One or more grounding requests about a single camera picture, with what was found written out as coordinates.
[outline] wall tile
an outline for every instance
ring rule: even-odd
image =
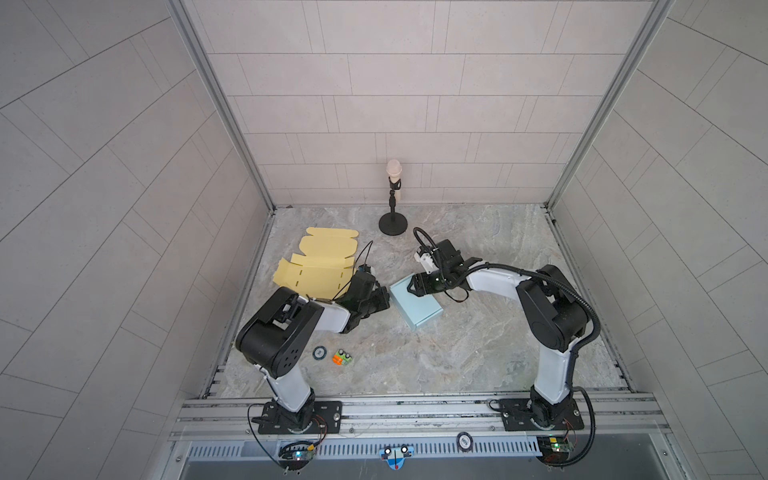
[[[157,347],[163,346],[165,337],[168,334],[168,332],[161,329],[159,326],[133,311],[128,312],[121,326],[128,332],[147,340]]]
[[[30,335],[29,330],[0,320],[0,369],[5,370]]]
[[[568,205],[568,211],[582,233],[590,226],[592,220],[598,215],[598,209],[594,207],[592,200],[577,181],[571,180],[563,193],[563,202]]]
[[[463,67],[464,55],[349,56],[355,95],[457,95]]]
[[[632,265],[694,366],[706,365],[745,349],[723,314],[662,236],[636,255]]]
[[[506,187],[554,187],[562,170],[559,164],[514,164]]]
[[[162,329],[170,330],[213,242],[214,238],[197,217],[187,215],[136,299],[133,310]]]
[[[246,133],[328,131],[323,101],[320,97],[236,97],[236,99],[248,130]]]
[[[648,151],[650,145],[618,113],[612,111],[594,139],[594,148],[622,180]]]
[[[760,255],[747,245],[700,275],[697,280],[707,292],[710,292],[761,261],[763,259]]]
[[[320,12],[316,0],[303,0],[306,31],[310,35],[312,53],[325,53],[326,43],[323,38],[323,26],[320,24]]]
[[[523,97],[440,97],[437,131],[515,131],[523,100]]]
[[[624,54],[649,7],[647,2],[574,2],[555,51]]]
[[[170,242],[210,176],[200,152],[188,141],[141,195],[134,210]]]
[[[289,190],[293,205],[348,205],[364,204],[362,188],[337,188],[333,190],[303,188]]]
[[[656,225],[649,225],[643,230],[643,233],[632,240],[632,243],[624,249],[624,255],[626,255],[629,260],[632,260],[635,255],[643,251],[643,249],[659,235],[661,235],[661,232],[656,228]]]
[[[121,430],[98,479],[140,478],[156,441],[157,435]]]
[[[685,100],[725,45],[701,33],[666,20],[640,63],[640,70]]]
[[[557,8],[554,10],[552,22],[547,30],[547,39],[544,42],[544,47],[541,49],[541,53],[554,53],[554,50],[557,48],[558,42],[560,41],[560,35],[563,33],[565,21],[568,20],[568,14],[571,13],[573,2],[558,2],[557,5]]]
[[[386,169],[381,164],[346,165],[346,175],[352,188],[388,187]],[[421,175],[421,164],[402,164],[403,185],[420,185]]]
[[[74,154],[74,151],[61,141],[61,138],[57,137],[21,100],[5,106],[0,110],[0,114],[9,119],[16,128],[35,142],[35,145],[68,174],[73,174],[83,164],[83,160]]]
[[[765,372],[753,373],[713,385],[710,391],[760,474],[765,477],[768,474],[768,459],[765,456],[765,445],[760,443],[760,430],[755,429],[755,425],[768,422],[768,415],[760,406],[760,400],[768,396],[768,375]]]
[[[0,318],[37,327],[143,190],[108,149],[69,177],[0,243]]]
[[[342,132],[425,130],[427,97],[354,96],[334,100]]]
[[[581,133],[600,97],[539,97],[526,131]]]
[[[511,204],[517,188],[454,187],[446,188],[442,201],[452,204]]]
[[[598,169],[586,191],[622,249],[650,225],[648,215],[607,164]]]
[[[495,187],[500,164],[445,164],[432,169],[430,187]]]
[[[565,206],[565,202],[557,202],[553,210],[554,218],[557,220],[558,227],[563,233],[568,242],[568,249],[574,256],[574,260],[579,268],[584,268],[588,263],[592,261],[592,253],[587,247],[587,243],[581,236],[581,233],[576,227],[571,212],[568,211],[568,207]]]
[[[152,55],[171,85],[181,81],[194,70],[187,47],[184,46],[181,35],[170,18],[152,25],[141,32],[141,36],[152,50]]]
[[[603,277],[600,268],[593,261],[583,269],[584,283],[595,299],[604,332],[616,345],[616,353],[624,361],[624,365],[632,363],[644,357],[643,350],[637,342],[632,330],[616,302],[611,288]]]
[[[740,448],[739,439],[667,322],[648,327],[637,340],[696,451]]]
[[[64,417],[77,396],[67,390],[0,375],[0,406],[10,409]]]
[[[699,367],[699,375],[707,385],[725,382],[736,377],[761,371],[763,368],[749,351],[737,353],[722,360]]]
[[[64,22],[61,21],[61,18],[47,0],[25,0],[25,3],[40,23],[43,24],[45,30],[56,40],[61,50],[64,50],[69,59],[72,60],[73,64],[76,65],[88,60],[88,54],[85,53],[85,50],[83,50],[77,39],[69,31],[67,25],[64,25]]]
[[[197,131],[203,138],[208,151],[214,157],[216,165],[221,162],[232,150],[232,140],[224,128],[224,123],[218,113],[211,115]]]
[[[87,159],[160,97],[129,41],[37,88],[24,103]]]
[[[329,53],[429,53],[434,2],[318,2]]]
[[[445,53],[539,53],[555,2],[454,2]]]
[[[625,317],[633,319],[654,305],[654,299],[650,297],[607,225],[598,228],[587,245]]]
[[[349,95],[346,55],[238,55],[255,95]]]
[[[158,348],[119,329],[30,478],[95,478]]]
[[[50,3],[91,56],[168,17],[165,5],[150,0],[97,3],[52,0]]]
[[[203,392],[204,382],[215,368],[220,341],[232,321],[232,313],[237,305],[239,293],[239,289],[231,282],[224,282],[221,296],[210,314],[181,383],[181,389],[185,392],[193,394]]]
[[[695,18],[693,28],[765,62],[768,61],[766,18],[768,5],[760,0],[712,0]]]
[[[160,255],[168,247],[168,242],[146,220],[141,218],[136,213],[136,210],[129,210],[125,217],[123,217],[123,223]]]
[[[109,148],[148,187],[204,121],[192,89],[183,81],[128,124]]]
[[[147,42],[144,40],[144,37],[141,36],[141,33],[137,33],[133,37],[130,37],[128,41],[131,43],[131,45],[134,46],[136,53],[139,54],[139,57],[141,57],[141,61],[152,75],[154,83],[157,84],[163,93],[169,91],[171,87],[170,82],[165,77],[163,69],[160,68],[160,64],[157,63],[154,55],[152,55],[152,50],[150,50],[147,46]]]
[[[215,53],[311,53],[301,2],[194,0]]]
[[[0,408],[3,475],[27,478],[60,422],[48,415]]]
[[[635,72],[616,112],[672,165],[707,132],[710,123],[682,101]]]
[[[445,39],[448,36],[448,2],[435,2],[435,21],[432,26],[432,53],[445,53]]]
[[[632,187],[632,194],[694,276],[745,245],[663,158],[652,163]]]
[[[274,188],[339,187],[333,165],[265,165],[264,171]]]
[[[768,161],[768,65],[741,55],[697,109],[734,140]]]
[[[766,297],[760,282],[766,279],[768,265],[761,262],[710,292],[712,300],[763,368],[768,366],[768,352],[762,347],[766,341],[762,321]]]
[[[556,95],[572,59],[572,55],[467,55],[461,93]]]
[[[387,134],[390,158],[404,163],[464,163],[469,134]]]
[[[226,95],[252,95],[239,56],[234,53],[209,54],[214,73]]]
[[[168,415],[214,304],[192,287],[134,408]]]
[[[24,2],[5,2],[0,23],[0,105],[51,80],[73,63]]]
[[[364,164],[376,162],[374,134],[299,134],[308,164]]]
[[[0,238],[69,176],[11,122],[0,116]]]
[[[574,55],[559,95],[603,95],[623,55]]]
[[[205,186],[200,198],[202,208],[217,226],[221,226],[230,207],[237,198],[240,188],[248,180],[248,172],[234,149],[224,159],[219,170]]]
[[[79,391],[160,256],[118,225],[6,372]]]
[[[216,290],[221,290],[237,247],[243,239],[247,223],[234,208],[230,209],[210,251],[205,257],[200,275]]]

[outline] light blue box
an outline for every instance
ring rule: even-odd
[[[392,301],[400,316],[408,323],[411,330],[416,330],[427,320],[442,313],[442,307],[432,295],[416,296],[408,291],[411,276],[400,280],[389,288]]]

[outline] white wall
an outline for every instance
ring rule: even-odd
[[[0,3],[0,476],[140,478],[265,218],[162,0]]]
[[[679,0],[554,209],[700,480],[768,477],[765,25],[762,0]]]
[[[546,200],[650,4],[186,2],[283,205]]]

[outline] gray marble surface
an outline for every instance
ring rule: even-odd
[[[413,259],[418,244],[411,228],[421,227],[435,242],[448,238],[464,258],[507,263],[526,269],[547,263],[559,266],[570,279],[562,253],[538,205],[405,206],[409,229],[398,237],[379,232],[384,207],[279,209],[256,279],[241,319],[242,326],[272,295],[278,260],[300,253],[307,227],[358,230],[358,252],[373,240],[368,264],[382,285],[391,285],[421,265]],[[457,298],[463,298],[455,290]],[[393,307],[371,315],[352,332],[315,332],[298,367],[319,396],[334,394],[488,392],[527,390],[536,377],[537,340],[520,304],[490,293],[473,292],[464,303],[436,296],[444,312],[416,332]],[[325,346],[329,355],[312,358]],[[338,366],[333,352],[344,349],[353,362]],[[602,338],[581,350],[574,384],[586,387],[625,386]],[[232,348],[219,397],[271,396],[262,376]]]

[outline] black cable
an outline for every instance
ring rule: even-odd
[[[259,447],[261,447],[261,449],[264,450],[264,453],[266,453],[266,456],[270,457],[270,460],[272,460],[274,464],[280,467],[280,469],[282,470],[284,468],[283,465],[280,464],[280,462],[278,462],[277,460],[275,460],[275,458],[272,455],[270,455],[270,453],[264,448],[264,445],[261,445],[261,442],[259,442],[259,439],[256,437],[256,433],[253,431],[253,425],[250,422],[250,408],[257,405],[259,404],[253,403],[251,405],[248,405],[248,413],[246,414],[248,415],[248,429],[250,429],[250,434],[253,435],[253,439],[256,440],[256,443],[259,444]]]
[[[587,439],[587,444],[575,457],[569,458],[563,462],[545,462],[545,465],[549,465],[551,467],[569,467],[574,463],[581,461],[585,456],[587,456],[589,450],[592,448],[592,444],[594,443],[594,435],[598,430],[597,425],[594,422],[594,409],[592,408],[592,402],[589,399],[589,395],[587,395],[587,390],[580,386],[573,387],[573,390],[578,390],[581,392],[581,394],[584,396],[584,401],[587,403],[587,410],[589,410],[589,438]]]

